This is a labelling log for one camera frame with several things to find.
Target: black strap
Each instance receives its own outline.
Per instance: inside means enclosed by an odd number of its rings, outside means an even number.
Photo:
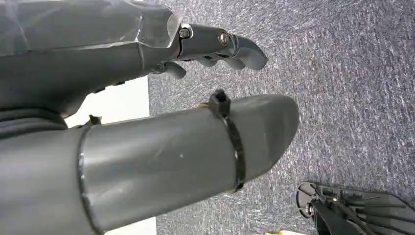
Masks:
[[[235,149],[236,179],[233,192],[237,192],[244,186],[246,166],[241,136],[239,135],[236,125],[229,116],[231,111],[231,99],[229,99],[223,90],[217,90],[210,96],[208,108],[224,123],[229,139]]]

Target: prosthetic hand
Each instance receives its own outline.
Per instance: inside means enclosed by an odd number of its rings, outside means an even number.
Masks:
[[[224,60],[235,69],[259,70],[267,58],[252,41],[219,28],[184,24],[173,33],[141,35],[138,30],[121,36],[116,33],[125,24],[99,30],[113,24],[111,17],[120,21],[131,14],[133,21],[145,21],[125,1],[22,1],[19,7],[16,2],[7,1],[3,11],[10,24],[17,24],[4,34],[13,36],[14,47],[4,49],[6,43],[0,43],[0,52],[8,53],[0,56],[2,235],[103,234],[235,192],[267,172],[294,138],[299,115],[293,99],[258,95],[231,105],[223,91],[201,108],[111,125],[94,120],[97,125],[67,129],[63,117],[74,114],[89,93],[148,73],[182,78],[185,71],[176,61],[213,66]],[[47,11],[31,15],[42,7]],[[150,16],[166,13],[168,22],[174,19],[169,11],[146,9]],[[95,12],[105,14],[103,22],[91,23]],[[44,16],[52,19],[42,21]],[[34,18],[42,27],[31,30],[19,17]],[[83,24],[71,28],[66,21]],[[90,24],[100,36],[91,34],[89,43],[107,42],[109,31],[113,38],[133,35],[138,42],[79,45],[87,37],[81,29]],[[153,21],[143,24],[158,32]],[[44,50],[45,42],[36,36],[55,25],[63,27],[55,35],[60,38],[44,38],[53,45]],[[66,47],[69,42],[73,47]]]
[[[197,24],[183,24],[178,32],[180,48],[177,59],[171,61],[197,61],[206,67],[225,61],[235,70],[248,67],[260,70],[267,64],[264,52],[251,40],[229,34],[220,28]],[[151,73],[170,73],[181,79],[185,70],[174,62],[158,64]]]

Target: gray plastic pipe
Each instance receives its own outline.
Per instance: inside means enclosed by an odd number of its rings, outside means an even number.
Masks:
[[[248,181],[281,158],[299,123],[282,95],[236,100],[231,118]],[[235,187],[234,149],[207,108],[21,135],[0,149],[2,235],[99,234]]]

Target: clear plastic film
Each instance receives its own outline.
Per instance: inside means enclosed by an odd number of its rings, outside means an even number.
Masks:
[[[0,0],[0,56],[133,42],[167,48],[182,18],[135,0]]]

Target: bolt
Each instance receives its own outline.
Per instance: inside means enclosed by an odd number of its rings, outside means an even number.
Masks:
[[[227,46],[228,45],[228,34],[226,32],[221,32],[219,34],[219,43],[222,46]]]
[[[314,213],[314,207],[311,203],[305,204],[305,212],[308,213],[308,214],[313,214]]]
[[[190,31],[187,28],[182,28],[179,31],[180,38],[189,38],[190,37]]]

